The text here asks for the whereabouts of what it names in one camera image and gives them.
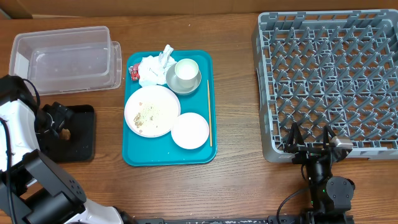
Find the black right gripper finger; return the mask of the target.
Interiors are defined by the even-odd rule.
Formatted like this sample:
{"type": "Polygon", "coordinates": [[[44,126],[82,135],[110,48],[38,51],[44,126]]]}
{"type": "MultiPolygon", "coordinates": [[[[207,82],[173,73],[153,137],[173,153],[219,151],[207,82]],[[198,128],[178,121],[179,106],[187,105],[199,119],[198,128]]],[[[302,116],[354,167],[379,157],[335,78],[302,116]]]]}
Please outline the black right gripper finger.
{"type": "Polygon", "coordinates": [[[288,146],[304,145],[304,140],[297,123],[292,123],[291,125],[289,136],[287,138],[287,145],[288,146]]]}
{"type": "Polygon", "coordinates": [[[328,147],[330,143],[330,138],[336,136],[335,132],[332,130],[330,125],[325,125],[323,128],[323,147],[328,147]]]}

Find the red snack wrapper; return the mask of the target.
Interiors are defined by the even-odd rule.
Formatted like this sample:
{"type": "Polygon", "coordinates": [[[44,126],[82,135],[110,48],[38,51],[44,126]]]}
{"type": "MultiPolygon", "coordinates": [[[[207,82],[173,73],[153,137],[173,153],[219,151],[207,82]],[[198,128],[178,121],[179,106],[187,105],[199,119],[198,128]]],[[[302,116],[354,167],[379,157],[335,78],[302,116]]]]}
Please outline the red snack wrapper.
{"type": "Polygon", "coordinates": [[[133,66],[130,66],[128,68],[129,74],[131,76],[131,80],[134,81],[134,82],[138,81],[140,79],[139,65],[140,65],[140,63],[136,63],[133,66]]]}

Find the small white bowl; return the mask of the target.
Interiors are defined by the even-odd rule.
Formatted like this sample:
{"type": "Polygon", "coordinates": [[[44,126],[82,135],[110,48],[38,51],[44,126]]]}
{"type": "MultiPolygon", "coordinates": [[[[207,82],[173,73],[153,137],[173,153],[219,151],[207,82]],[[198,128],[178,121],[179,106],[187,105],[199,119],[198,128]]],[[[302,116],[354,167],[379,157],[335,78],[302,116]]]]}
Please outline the small white bowl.
{"type": "Polygon", "coordinates": [[[197,149],[206,143],[210,135],[209,124],[197,113],[181,114],[171,129],[174,143],[183,149],[197,149]]]}

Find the white napkin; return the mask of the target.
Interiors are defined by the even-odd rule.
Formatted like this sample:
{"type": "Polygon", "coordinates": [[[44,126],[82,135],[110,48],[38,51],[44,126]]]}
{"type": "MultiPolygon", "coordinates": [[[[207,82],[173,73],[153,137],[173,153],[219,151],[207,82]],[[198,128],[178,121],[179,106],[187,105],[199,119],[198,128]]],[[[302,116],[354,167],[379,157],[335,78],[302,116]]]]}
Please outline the white napkin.
{"type": "Polygon", "coordinates": [[[141,87],[166,84],[166,74],[169,68],[177,63],[171,57],[173,51],[174,49],[167,44],[158,56],[148,56],[141,60],[138,66],[141,87]]]}

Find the white cup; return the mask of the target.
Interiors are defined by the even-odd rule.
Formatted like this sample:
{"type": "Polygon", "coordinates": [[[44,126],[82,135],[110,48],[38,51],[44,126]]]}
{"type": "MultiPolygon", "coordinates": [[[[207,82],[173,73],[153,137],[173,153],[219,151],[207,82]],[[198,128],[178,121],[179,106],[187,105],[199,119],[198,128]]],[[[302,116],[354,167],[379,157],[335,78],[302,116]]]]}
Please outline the white cup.
{"type": "Polygon", "coordinates": [[[185,58],[178,61],[175,65],[175,74],[177,76],[177,83],[182,88],[191,88],[195,84],[199,73],[198,64],[196,61],[185,58]]]}

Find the brown food scrap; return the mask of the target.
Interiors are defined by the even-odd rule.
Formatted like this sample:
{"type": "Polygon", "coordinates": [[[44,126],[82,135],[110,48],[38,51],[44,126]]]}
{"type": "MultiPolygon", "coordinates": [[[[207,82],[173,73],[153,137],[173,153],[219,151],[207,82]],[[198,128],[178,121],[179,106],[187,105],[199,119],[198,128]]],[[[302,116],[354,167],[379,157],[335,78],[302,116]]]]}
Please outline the brown food scrap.
{"type": "Polygon", "coordinates": [[[59,138],[67,141],[71,138],[71,132],[68,129],[62,129],[59,138]]]}

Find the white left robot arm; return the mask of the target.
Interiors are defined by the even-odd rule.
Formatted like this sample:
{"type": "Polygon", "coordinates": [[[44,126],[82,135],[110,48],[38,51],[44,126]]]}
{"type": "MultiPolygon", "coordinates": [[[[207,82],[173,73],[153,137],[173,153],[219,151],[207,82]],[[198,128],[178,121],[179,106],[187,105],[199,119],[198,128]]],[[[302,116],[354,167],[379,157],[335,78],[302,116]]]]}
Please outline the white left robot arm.
{"type": "Polygon", "coordinates": [[[73,110],[40,107],[39,93],[19,76],[1,78],[1,210],[13,223],[134,223],[116,207],[87,199],[79,183],[40,150],[67,134],[73,110]]]}

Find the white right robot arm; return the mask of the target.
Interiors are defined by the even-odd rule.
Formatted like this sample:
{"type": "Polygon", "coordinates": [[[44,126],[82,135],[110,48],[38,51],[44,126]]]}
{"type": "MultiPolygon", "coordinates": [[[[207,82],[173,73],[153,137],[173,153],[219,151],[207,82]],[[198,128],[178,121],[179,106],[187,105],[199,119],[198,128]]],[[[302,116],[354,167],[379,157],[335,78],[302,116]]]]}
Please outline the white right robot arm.
{"type": "Polygon", "coordinates": [[[329,125],[323,128],[322,147],[306,146],[297,123],[293,123],[284,152],[294,155],[293,164],[301,165],[302,177],[308,187],[289,195],[278,207],[277,223],[282,223],[280,211],[291,198],[310,192],[311,208],[300,215],[289,218],[294,223],[353,223],[353,217],[346,216],[351,210],[355,184],[352,180],[334,176],[332,165],[345,159],[353,149],[350,139],[336,135],[329,125]]]}

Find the grey dishwasher rack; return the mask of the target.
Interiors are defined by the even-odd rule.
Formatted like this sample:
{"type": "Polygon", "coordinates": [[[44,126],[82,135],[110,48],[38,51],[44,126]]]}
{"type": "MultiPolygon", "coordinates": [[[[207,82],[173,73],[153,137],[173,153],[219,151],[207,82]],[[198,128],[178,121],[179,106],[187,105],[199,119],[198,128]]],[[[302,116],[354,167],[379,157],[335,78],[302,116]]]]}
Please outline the grey dishwasher rack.
{"type": "Polygon", "coordinates": [[[321,146],[330,126],[352,158],[397,158],[397,11],[263,12],[252,35],[262,153],[284,152],[297,123],[321,146]]]}

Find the black tray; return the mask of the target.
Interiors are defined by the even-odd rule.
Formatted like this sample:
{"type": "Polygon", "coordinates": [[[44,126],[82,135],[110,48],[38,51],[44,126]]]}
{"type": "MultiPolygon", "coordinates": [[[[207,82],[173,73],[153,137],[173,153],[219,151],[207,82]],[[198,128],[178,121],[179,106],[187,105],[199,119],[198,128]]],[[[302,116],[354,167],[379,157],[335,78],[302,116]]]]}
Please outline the black tray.
{"type": "Polygon", "coordinates": [[[73,112],[73,118],[65,125],[71,132],[69,140],[45,138],[39,143],[40,150],[51,160],[63,162],[90,161],[95,154],[96,115],[90,105],[66,106],[73,112]]]}

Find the clear plastic bin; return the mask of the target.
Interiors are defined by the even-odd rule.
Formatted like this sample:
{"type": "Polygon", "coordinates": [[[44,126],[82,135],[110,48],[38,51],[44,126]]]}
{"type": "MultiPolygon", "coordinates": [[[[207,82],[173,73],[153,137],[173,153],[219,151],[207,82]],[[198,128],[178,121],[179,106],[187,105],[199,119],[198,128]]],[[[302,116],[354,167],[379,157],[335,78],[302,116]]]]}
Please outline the clear plastic bin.
{"type": "Polygon", "coordinates": [[[31,81],[30,91],[40,95],[117,89],[121,46],[106,26],[22,33],[12,45],[9,74],[31,81]]]}

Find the wooden chopstick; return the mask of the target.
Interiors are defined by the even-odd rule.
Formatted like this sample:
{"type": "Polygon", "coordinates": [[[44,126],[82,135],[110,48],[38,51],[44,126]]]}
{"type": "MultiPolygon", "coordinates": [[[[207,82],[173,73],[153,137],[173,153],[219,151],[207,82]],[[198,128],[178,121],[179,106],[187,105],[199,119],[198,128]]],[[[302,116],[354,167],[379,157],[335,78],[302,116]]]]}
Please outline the wooden chopstick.
{"type": "Polygon", "coordinates": [[[209,139],[210,147],[213,147],[213,136],[212,136],[212,118],[211,118],[211,98],[210,98],[210,83],[207,80],[207,98],[208,98],[208,116],[209,116],[209,139]]]}

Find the large white plate with crumbs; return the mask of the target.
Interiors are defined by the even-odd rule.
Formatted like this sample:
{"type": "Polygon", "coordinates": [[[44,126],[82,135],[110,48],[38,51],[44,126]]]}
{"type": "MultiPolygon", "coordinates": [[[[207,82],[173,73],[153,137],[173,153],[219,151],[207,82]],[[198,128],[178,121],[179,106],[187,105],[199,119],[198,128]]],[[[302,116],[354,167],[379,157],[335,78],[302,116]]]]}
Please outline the large white plate with crumbs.
{"type": "Polygon", "coordinates": [[[145,138],[167,134],[181,113],[176,94],[160,85],[136,90],[124,107],[124,120],[131,131],[145,138]]]}

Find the teal plastic tray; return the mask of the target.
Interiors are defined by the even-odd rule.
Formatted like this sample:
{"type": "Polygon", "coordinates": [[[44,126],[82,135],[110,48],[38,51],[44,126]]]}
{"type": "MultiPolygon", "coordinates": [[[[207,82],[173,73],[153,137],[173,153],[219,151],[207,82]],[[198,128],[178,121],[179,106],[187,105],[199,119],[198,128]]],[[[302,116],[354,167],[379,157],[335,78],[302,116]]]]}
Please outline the teal plastic tray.
{"type": "Polygon", "coordinates": [[[130,166],[206,164],[216,156],[217,130],[212,58],[204,50],[175,50],[171,53],[171,57],[175,60],[190,58],[196,61],[201,71],[201,83],[196,91],[189,95],[178,96],[182,113],[198,113],[209,120],[207,98],[207,80],[209,80],[213,147],[210,147],[210,140],[207,140],[198,149],[183,149],[174,143],[170,133],[157,138],[145,138],[131,131],[127,124],[123,123],[122,156],[130,166]]]}

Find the grey saucer bowl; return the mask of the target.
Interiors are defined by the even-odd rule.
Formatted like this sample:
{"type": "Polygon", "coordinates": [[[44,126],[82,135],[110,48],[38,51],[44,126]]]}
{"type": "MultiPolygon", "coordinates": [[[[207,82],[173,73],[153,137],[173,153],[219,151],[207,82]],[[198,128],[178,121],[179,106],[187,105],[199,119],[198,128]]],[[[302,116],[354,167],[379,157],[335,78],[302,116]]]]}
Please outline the grey saucer bowl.
{"type": "Polygon", "coordinates": [[[172,65],[166,74],[166,81],[168,87],[178,95],[189,95],[196,91],[201,83],[201,72],[194,79],[194,85],[190,88],[185,88],[178,83],[178,76],[175,73],[175,66],[172,65]]]}

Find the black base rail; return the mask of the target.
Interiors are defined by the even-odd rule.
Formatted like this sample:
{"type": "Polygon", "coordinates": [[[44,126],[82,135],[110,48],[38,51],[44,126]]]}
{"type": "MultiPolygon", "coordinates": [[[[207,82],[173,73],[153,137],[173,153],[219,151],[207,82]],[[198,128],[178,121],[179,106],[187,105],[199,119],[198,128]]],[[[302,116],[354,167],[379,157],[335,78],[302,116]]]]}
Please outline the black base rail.
{"type": "Polygon", "coordinates": [[[301,224],[307,223],[299,215],[281,215],[279,222],[275,215],[267,218],[234,218],[234,219],[185,219],[185,220],[164,220],[163,218],[135,218],[138,224],[301,224]]]}

